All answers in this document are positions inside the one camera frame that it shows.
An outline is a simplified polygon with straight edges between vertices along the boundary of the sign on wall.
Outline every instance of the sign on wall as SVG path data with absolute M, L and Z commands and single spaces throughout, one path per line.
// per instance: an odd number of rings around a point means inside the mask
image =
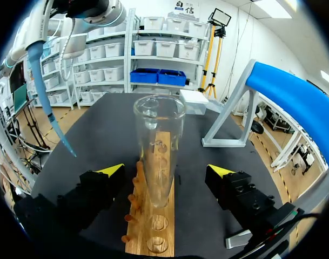
M 172 0 L 173 12 L 200 18 L 200 0 Z

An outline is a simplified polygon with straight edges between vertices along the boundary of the tripod stand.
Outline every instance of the tripod stand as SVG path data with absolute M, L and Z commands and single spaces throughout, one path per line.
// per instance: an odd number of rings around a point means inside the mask
M 211 51 L 212 51 L 212 44 L 213 44 L 214 37 L 219 37 L 216 62 L 215 62 L 215 65 L 214 65 L 214 70 L 213 70 L 213 72 L 211 72 L 212 73 L 212 81 L 211 81 L 210 84 L 208 84 L 207 88 L 204 88 L 205 80 L 206 80 L 206 73 L 207 73 L 207 70 L 209 69 L 209 62 L 210 62 L 210 58 L 211 58 Z M 203 75 L 203 80 L 202 80 L 202 86 L 201 86 L 201 88 L 198 89 L 198 91 L 202 92 L 202 93 L 209 91 L 209 98 L 212 94 L 212 91 L 213 91 L 214 98 L 215 99 L 217 98 L 214 81 L 216 79 L 216 74 L 217 74 L 217 71 L 218 71 L 220 55 L 221 55 L 221 51 L 222 51 L 222 43 L 223 43 L 223 38 L 224 37 L 225 37 L 225 26 L 222 26 L 220 29 L 216 30 L 216 26 L 213 24 L 212 31 L 211 31 L 209 54 L 207 55 L 205 69 L 203 70 L 204 75 Z

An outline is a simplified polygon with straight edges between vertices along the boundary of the black table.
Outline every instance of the black table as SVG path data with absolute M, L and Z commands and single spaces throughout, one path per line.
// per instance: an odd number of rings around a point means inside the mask
M 102 211 L 92 225 L 80 234 L 109 248 L 124 251 L 121 236 L 126 234 L 124 216 L 129 212 L 127 200 L 133 190 L 139 159 L 135 129 L 134 102 L 142 94 L 106 94 L 70 128 L 66 136 L 77 153 L 74 158 L 60 144 L 50 155 L 39 174 L 32 196 L 43 194 L 56 203 L 79 182 L 87 170 L 99 170 L 125 164 L 128 182 L 109 210 Z M 229 258 L 243 248 L 226 249 L 224 238 L 241 230 L 229 211 L 223 211 L 204 183 L 206 165 L 213 164 L 233 171 L 243 170 L 267 195 L 274 195 L 276 207 L 282 205 L 277 188 L 254 146 L 244 148 L 204 148 L 201 139 L 217 117 L 187 115 L 179 145 L 175 172 L 175 255 L 198 255 L 204 258 Z M 239 138 L 241 130 L 228 118 L 217 138 Z

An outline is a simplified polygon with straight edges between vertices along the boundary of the blue padded bar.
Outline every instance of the blue padded bar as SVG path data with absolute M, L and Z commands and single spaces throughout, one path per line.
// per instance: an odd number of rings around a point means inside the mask
M 329 98 L 302 79 L 256 62 L 246 85 L 289 113 L 318 145 L 329 166 Z

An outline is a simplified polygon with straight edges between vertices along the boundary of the clear glass cylinder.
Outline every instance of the clear glass cylinder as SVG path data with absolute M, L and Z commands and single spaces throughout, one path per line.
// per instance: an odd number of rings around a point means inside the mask
M 150 201 L 163 208 L 174 177 L 185 106 L 175 97 L 154 95 L 137 100 L 133 110 Z

